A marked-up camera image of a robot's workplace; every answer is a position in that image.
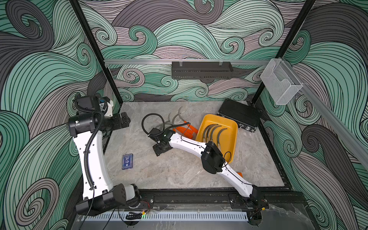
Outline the large wooden handle sickle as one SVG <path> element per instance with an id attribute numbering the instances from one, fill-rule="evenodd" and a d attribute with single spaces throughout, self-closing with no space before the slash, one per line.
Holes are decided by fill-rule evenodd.
<path id="1" fill-rule="evenodd" d="M 208 138 L 208 131 L 214 126 L 215 124 L 211 124 L 211 125 L 208 125 L 204 131 L 203 131 L 203 136 L 202 136 L 202 141 L 203 142 L 207 142 L 207 138 Z"/>

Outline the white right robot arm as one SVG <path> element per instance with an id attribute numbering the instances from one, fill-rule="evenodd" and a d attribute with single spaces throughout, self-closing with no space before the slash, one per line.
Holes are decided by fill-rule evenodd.
<path id="1" fill-rule="evenodd" d="M 158 116 L 162 121 L 162 130 L 153 128 L 150 132 L 145 129 L 145 120 L 150 116 Z M 145 115 L 142 119 L 141 127 L 144 133 L 155 142 L 153 150 L 156 156 L 170 151 L 171 149 L 180 149 L 201 159 L 204 170 L 210 174 L 218 174 L 232 185 L 245 202 L 251 203 L 250 209 L 265 210 L 268 203 L 259 187 L 242 178 L 233 170 L 225 157 L 212 141 L 198 142 L 173 131 L 174 128 L 189 125 L 185 122 L 178 125 L 165 126 L 164 118 L 157 113 Z"/>

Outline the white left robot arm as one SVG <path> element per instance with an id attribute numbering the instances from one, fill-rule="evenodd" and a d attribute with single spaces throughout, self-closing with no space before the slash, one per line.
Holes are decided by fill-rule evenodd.
<path id="1" fill-rule="evenodd" d="M 135 184 L 113 185 L 104 160 L 103 134 L 129 127 L 130 118 L 114 113 L 108 97 L 75 95 L 77 114 L 67 122 L 81 162 L 82 200 L 76 204 L 79 215 L 97 216 L 111 209 L 139 206 L 140 192 Z"/>

